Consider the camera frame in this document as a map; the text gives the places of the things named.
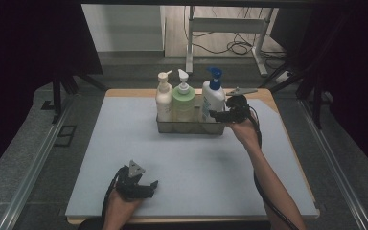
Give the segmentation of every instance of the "storage box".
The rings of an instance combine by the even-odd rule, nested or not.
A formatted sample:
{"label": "storage box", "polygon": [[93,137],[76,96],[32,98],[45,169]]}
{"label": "storage box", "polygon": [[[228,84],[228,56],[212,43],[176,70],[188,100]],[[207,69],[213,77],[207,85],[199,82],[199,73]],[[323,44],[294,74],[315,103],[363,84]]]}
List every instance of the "storage box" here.
{"label": "storage box", "polygon": [[193,122],[159,122],[156,119],[158,132],[222,135],[225,129],[224,123],[200,123],[198,121],[198,113],[202,104],[201,99],[201,95],[195,95]]}

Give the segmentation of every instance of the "white tabletop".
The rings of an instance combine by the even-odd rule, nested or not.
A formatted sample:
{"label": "white tabletop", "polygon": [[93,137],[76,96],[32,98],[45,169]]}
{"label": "white tabletop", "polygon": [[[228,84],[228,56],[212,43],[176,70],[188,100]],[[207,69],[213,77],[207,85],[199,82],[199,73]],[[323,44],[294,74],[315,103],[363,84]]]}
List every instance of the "white tabletop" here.
{"label": "white tabletop", "polygon": [[[318,217],[310,188],[281,117],[260,100],[263,152],[305,218]],[[105,97],[66,216],[101,215],[106,189],[130,160],[146,169],[141,185],[158,180],[136,219],[266,219],[253,168],[232,130],[222,135],[158,133],[154,98]]]}

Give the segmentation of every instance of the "gray floor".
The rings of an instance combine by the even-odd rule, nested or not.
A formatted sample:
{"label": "gray floor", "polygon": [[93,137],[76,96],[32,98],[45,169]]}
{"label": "gray floor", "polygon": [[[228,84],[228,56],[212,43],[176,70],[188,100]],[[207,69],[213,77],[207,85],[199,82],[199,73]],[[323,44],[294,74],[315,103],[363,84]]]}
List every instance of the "gray floor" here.
{"label": "gray floor", "polygon": [[[176,70],[185,65],[184,59],[165,59],[157,54],[139,57],[101,54],[101,57],[104,75],[94,78],[111,88],[155,88],[160,71]],[[196,87],[209,79],[205,69],[210,65],[223,70],[223,87],[256,87],[264,80],[259,76],[252,59],[197,58],[194,75],[189,83]],[[66,221],[64,212],[101,108],[104,92],[79,78],[76,80],[80,92],[68,96],[72,100],[72,106],[63,124],[76,126],[75,136],[69,147],[50,149],[27,203],[15,222],[15,229],[77,229],[77,226]],[[178,76],[172,75],[172,84],[177,83]],[[317,207],[321,211],[320,218],[308,220],[307,225],[310,229],[360,229],[306,121],[304,109],[294,96],[297,87],[298,83],[290,85],[274,94],[274,97],[310,183]],[[34,106],[28,118],[0,160],[0,221],[52,128],[53,111],[40,109],[46,100],[52,100],[51,85],[43,86],[35,92]],[[335,121],[326,105],[322,107],[321,115],[322,131],[368,215],[368,159]],[[66,138],[56,139],[58,144],[67,141]]]}

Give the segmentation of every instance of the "gray clip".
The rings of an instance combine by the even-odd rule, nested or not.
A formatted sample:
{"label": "gray clip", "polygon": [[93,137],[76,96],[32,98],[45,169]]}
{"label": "gray clip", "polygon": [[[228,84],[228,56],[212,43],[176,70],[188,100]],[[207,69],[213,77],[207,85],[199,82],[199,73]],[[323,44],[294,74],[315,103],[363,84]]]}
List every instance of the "gray clip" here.
{"label": "gray clip", "polygon": [[226,96],[239,96],[249,93],[256,93],[258,91],[257,88],[239,88],[232,90],[231,92],[227,93]]}
{"label": "gray clip", "polygon": [[142,174],[145,172],[145,169],[140,167],[138,164],[134,163],[133,160],[129,162],[129,177],[132,178],[136,175]]}

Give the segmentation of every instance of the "human arm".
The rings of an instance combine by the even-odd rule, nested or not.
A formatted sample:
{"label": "human arm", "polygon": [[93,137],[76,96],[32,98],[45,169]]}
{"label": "human arm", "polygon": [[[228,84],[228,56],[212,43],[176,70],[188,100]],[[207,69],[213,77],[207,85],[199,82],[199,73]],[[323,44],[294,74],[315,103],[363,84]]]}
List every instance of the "human arm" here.
{"label": "human arm", "polygon": [[120,194],[113,189],[109,195],[103,230],[120,230],[134,211],[142,204],[143,199],[124,201]]}
{"label": "human arm", "polygon": [[[238,140],[246,149],[255,175],[266,194],[267,198],[276,206],[299,230],[306,229],[301,214],[288,191],[273,171],[265,156],[263,155],[258,143],[258,136],[252,123],[246,119],[242,123],[226,124],[233,131]],[[267,216],[272,228],[290,229],[268,206],[264,203]]]}

